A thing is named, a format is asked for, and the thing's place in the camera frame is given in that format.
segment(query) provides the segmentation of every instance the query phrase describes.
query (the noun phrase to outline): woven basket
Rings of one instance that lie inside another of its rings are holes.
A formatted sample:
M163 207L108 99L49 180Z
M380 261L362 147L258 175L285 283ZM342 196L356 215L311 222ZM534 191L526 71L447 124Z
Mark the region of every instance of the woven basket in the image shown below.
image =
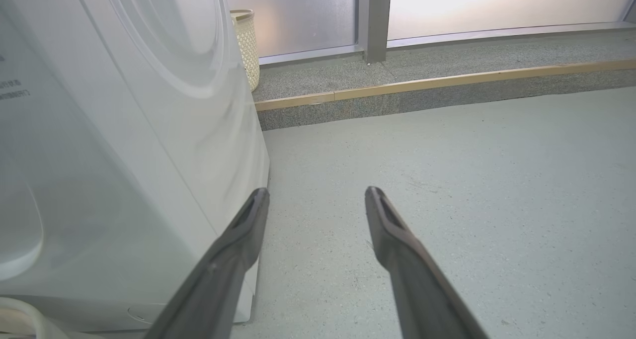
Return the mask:
M243 57L243 65L247 72L250 90L256 89L261 69L258 65L256 33L254 32L254 11L231 10L232 24L237 34L238 46Z

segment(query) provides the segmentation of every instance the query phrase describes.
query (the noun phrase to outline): washing machine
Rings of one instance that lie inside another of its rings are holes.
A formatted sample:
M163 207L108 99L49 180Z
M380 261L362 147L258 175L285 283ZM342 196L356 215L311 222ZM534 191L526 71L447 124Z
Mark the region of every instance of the washing machine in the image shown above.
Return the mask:
M226 0L0 0L0 296L148 328L268 163Z

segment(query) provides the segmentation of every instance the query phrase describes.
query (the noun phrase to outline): wooden trim strip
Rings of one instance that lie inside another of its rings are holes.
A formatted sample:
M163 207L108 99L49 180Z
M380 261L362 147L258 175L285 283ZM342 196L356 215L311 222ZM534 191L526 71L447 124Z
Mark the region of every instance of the wooden trim strip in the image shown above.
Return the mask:
M353 99L357 97L377 96L398 92L411 92L412 90L450 87L453 85L472 85L474 83L506 81L509 79L558 76L563 74L628 69L636 69L636 60L574 63L570 65L554 65L545 67L533 67L529 69L502 70L497 72L463 74L461 76L418 79L416 81L392 83L390 85L376 85L373 87L336 90L334 92L307 94L304 96L284 97L280 99L257 101L255 104L256 110L260 112L262 110L287 108L289 106L309 105L323 103L325 101Z
M255 101L256 111L288 108L289 106L320 104L326 101L335 101L333 92L307 94L305 96L282 97L279 99Z

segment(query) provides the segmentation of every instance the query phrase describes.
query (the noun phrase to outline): washing machine side panel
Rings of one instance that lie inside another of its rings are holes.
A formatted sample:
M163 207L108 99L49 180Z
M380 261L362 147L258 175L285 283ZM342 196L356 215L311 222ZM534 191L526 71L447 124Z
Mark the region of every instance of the washing machine side panel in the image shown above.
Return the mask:
M0 160L23 174L43 225L39 257L0 293L69 330L147 328L128 308L165 303L216 233L80 0L0 7L2 77L29 92L1 103Z

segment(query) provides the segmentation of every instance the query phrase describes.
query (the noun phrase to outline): washing machine door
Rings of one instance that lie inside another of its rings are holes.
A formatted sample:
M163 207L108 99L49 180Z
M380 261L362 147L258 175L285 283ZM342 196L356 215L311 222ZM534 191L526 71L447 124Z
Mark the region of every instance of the washing machine door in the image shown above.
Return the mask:
M268 155L226 0L82 0L216 233Z

